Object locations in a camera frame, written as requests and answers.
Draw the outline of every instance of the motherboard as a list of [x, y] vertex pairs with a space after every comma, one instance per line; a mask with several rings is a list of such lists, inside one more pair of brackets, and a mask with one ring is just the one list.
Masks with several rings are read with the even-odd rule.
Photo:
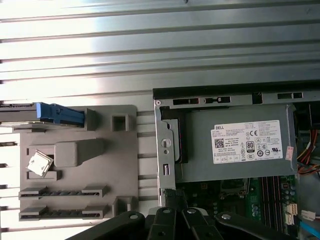
[[233, 212], [259, 221], [293, 237], [299, 228], [295, 176], [268, 176], [177, 183], [189, 207], [205, 209], [210, 216]]

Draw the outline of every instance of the sticker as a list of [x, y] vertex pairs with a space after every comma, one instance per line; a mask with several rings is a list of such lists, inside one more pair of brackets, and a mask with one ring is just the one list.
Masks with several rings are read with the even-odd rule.
[[288, 146], [286, 148], [285, 160], [292, 161], [293, 155], [294, 155], [294, 147]]
[[279, 120], [215, 125], [211, 140], [214, 164], [283, 158]]

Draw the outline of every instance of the ribbed metal surface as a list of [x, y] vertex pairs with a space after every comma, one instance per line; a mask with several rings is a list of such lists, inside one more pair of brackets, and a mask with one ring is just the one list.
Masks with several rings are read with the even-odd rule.
[[[153, 88], [320, 76], [317, 0], [0, 2], [0, 101], [135, 105], [144, 213], [158, 203]], [[2, 149], [7, 160], [18, 163], [17, 152]], [[12, 186], [0, 190], [3, 240], [64, 239], [96, 223], [18, 222], [18, 167], [0, 168]]]

